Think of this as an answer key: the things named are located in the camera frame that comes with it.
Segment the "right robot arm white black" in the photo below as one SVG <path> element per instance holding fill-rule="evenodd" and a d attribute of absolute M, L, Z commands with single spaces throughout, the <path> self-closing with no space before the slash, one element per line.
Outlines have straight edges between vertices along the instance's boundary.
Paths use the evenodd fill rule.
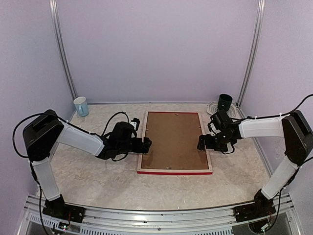
<path fill-rule="evenodd" d="M 267 117 L 235 119 L 226 111 L 210 117 L 210 134 L 200 135 L 197 149 L 212 149 L 222 154 L 234 152 L 238 140 L 248 138 L 280 138 L 283 154 L 269 180 L 254 195 L 253 203 L 234 208 L 237 221 L 245 221 L 276 213 L 273 199 L 288 186 L 313 149 L 313 131 L 299 110 Z"/>

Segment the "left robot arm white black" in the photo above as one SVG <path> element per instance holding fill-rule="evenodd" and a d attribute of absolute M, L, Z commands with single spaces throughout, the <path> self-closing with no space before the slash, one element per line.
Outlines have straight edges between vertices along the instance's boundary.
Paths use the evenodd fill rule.
<path fill-rule="evenodd" d="M 129 153 L 147 154 L 152 141 L 137 136 L 139 124 L 137 118 L 121 121 L 115 124 L 112 131 L 99 135 L 63 120 L 53 110 L 36 115 L 36 119 L 24 128 L 22 135 L 35 179 L 50 202 L 50 211 L 59 218 L 68 214 L 67 204 L 60 200 L 61 193 L 51 166 L 51 158 L 58 145 L 67 145 L 99 159 L 114 162 L 118 155 L 126 157 Z"/>

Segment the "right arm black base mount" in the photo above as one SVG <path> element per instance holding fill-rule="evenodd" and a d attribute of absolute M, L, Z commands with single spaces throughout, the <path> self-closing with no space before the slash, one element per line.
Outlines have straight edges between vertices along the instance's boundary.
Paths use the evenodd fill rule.
<path fill-rule="evenodd" d="M 269 206 L 268 208 L 257 208 L 256 204 L 247 204 L 243 206 L 237 206 L 234 208 L 234 214 L 236 222 L 244 222 L 269 216 L 270 214 L 276 213 L 275 206 Z"/>

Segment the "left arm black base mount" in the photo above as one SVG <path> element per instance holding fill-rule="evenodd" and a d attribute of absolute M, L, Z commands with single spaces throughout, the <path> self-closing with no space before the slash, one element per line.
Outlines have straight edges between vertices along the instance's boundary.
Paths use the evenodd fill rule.
<path fill-rule="evenodd" d="M 82 223 L 86 209 L 79 206 L 64 204 L 63 206 L 44 206 L 43 214 L 66 220 L 69 222 Z"/>

